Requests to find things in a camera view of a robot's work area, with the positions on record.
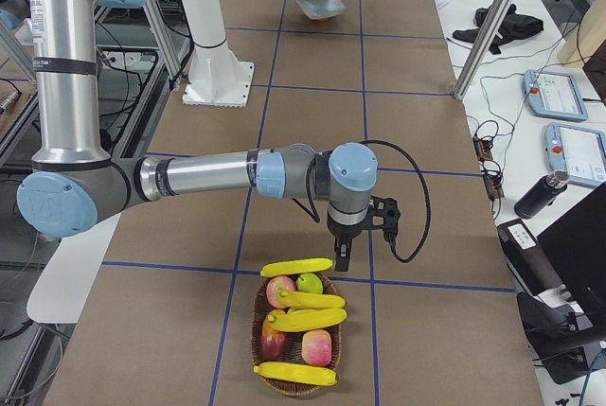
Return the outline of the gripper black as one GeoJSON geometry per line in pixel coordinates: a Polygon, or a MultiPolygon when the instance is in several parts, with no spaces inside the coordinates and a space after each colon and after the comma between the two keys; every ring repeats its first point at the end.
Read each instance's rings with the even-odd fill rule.
{"type": "Polygon", "coordinates": [[[347,272],[351,257],[352,240],[368,229],[366,221],[360,221],[353,225],[346,225],[336,221],[333,217],[328,216],[327,226],[330,233],[335,237],[334,270],[347,272]]]}

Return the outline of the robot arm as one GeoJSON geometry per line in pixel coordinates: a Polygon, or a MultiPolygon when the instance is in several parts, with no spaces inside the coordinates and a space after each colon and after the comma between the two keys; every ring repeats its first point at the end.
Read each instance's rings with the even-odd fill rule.
{"type": "Polygon", "coordinates": [[[253,187],[260,195],[328,205],[336,269],[372,226],[378,162],[359,143],[330,152],[304,144],[189,158],[116,160],[100,142],[97,5],[146,0],[29,0],[42,131],[32,173],[17,191],[22,216],[39,232],[67,238],[121,211],[168,196],[253,187]]]}

